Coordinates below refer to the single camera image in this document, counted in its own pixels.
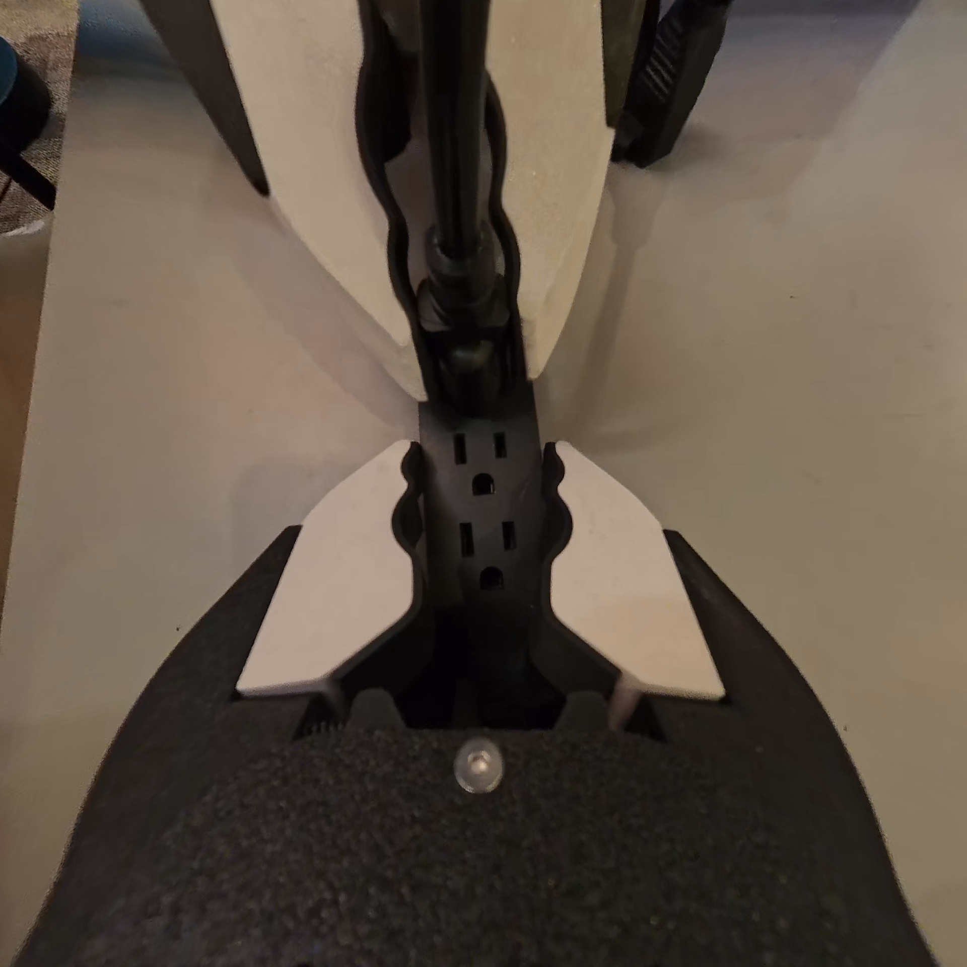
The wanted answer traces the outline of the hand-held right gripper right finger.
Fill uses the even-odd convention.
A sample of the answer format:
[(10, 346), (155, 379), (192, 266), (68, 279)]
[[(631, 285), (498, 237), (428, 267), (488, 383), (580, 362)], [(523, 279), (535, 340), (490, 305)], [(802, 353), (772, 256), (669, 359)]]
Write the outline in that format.
[(726, 689), (658, 518), (570, 443), (553, 453), (571, 531), (550, 564), (550, 611), (616, 671), (608, 727), (623, 729), (644, 697), (719, 703)]

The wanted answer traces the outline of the black chair base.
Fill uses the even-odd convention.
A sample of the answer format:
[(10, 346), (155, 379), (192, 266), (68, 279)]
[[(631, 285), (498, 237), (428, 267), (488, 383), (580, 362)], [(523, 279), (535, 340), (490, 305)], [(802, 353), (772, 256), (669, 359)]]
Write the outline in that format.
[(52, 99), (39, 73), (1, 39), (1, 170), (48, 211), (56, 187), (25, 160), (23, 153), (41, 136)]

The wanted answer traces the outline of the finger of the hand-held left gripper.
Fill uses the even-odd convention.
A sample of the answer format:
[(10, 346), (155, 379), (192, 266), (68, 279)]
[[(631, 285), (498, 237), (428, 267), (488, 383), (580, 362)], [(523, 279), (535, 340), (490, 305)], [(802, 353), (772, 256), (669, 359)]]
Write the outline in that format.
[(349, 324), (397, 384), (426, 399), (393, 293), (389, 223), (359, 152), (358, 2), (212, 3), (274, 205), (348, 301)]
[(502, 202), (534, 379), (574, 303), (609, 164), (599, 2), (492, 2), (487, 66), (507, 133)]

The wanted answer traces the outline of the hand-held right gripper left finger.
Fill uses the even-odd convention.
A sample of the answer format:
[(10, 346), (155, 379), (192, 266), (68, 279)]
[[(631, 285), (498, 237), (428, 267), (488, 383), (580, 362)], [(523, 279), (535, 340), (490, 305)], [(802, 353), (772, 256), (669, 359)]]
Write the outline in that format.
[(424, 670), (424, 459), (402, 440), (305, 518), (236, 683), (245, 698), (405, 692)]

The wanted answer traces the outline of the black power strip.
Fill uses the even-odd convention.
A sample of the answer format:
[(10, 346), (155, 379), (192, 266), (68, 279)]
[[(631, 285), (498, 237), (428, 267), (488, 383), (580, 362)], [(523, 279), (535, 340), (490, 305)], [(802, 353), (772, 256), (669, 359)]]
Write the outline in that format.
[(558, 692), (538, 673), (542, 450), (532, 389), (496, 415), (419, 412), (429, 599), (438, 667), (459, 715), (498, 730), (546, 729)]

